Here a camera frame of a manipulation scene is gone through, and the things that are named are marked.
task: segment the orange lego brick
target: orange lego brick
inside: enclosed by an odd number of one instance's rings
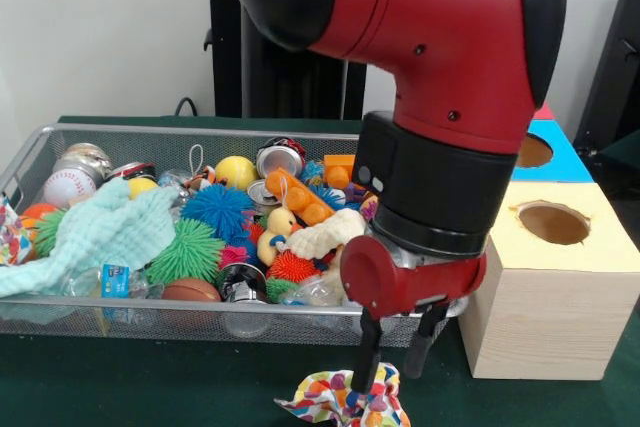
[[[334,189],[344,190],[353,177],[355,155],[325,155],[324,181]]]
[[[269,192],[282,200],[284,182],[286,182],[286,207],[300,217],[305,224],[309,226],[319,224],[335,213],[320,197],[283,168],[271,172],[265,180],[265,186]]]

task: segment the white wall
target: white wall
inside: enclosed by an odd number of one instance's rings
[[[63,114],[170,114],[184,95],[213,114],[210,23],[209,0],[0,0],[0,122],[13,111],[22,140]]]
[[[577,128],[616,0],[569,0],[549,101]],[[38,125],[62,114],[162,115],[190,95],[213,113],[202,51],[208,0],[0,0],[0,169]],[[394,83],[372,69],[367,110],[391,108]]]
[[[570,137],[576,133],[617,0],[567,0],[560,55],[547,100]],[[365,98],[368,110],[392,108],[393,77],[370,69]]]

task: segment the yellow rubber duck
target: yellow rubber duck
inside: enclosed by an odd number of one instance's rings
[[[284,207],[275,209],[269,214],[267,230],[258,239],[258,258],[267,267],[271,267],[279,253],[277,244],[284,244],[291,234],[301,228],[291,211]]]

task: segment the metal basket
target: metal basket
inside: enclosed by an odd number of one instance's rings
[[[355,153],[358,140],[355,135],[58,124],[31,135],[0,176],[0,192],[22,212],[41,198],[54,163],[78,142],[99,145],[114,165],[153,161],[163,172],[187,168],[194,144],[202,145],[205,162],[215,165],[229,155],[253,158],[265,141],[280,135],[300,141],[309,159]],[[25,335],[356,345],[359,316],[350,308],[30,295],[0,299],[0,333]],[[10,320],[16,318],[38,322]],[[382,345],[406,347],[418,321],[414,315],[385,319]]]

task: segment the electrical cable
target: electrical cable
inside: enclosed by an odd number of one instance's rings
[[[182,99],[180,99],[180,102],[178,102],[178,106],[176,107],[176,111],[174,112],[173,115],[180,115],[180,112],[182,112],[182,107],[184,107],[184,104],[189,104],[189,106],[191,107],[191,113],[193,114],[194,117],[198,117],[198,109],[196,108],[196,104],[193,103],[193,100],[191,100],[189,97],[183,97]]]

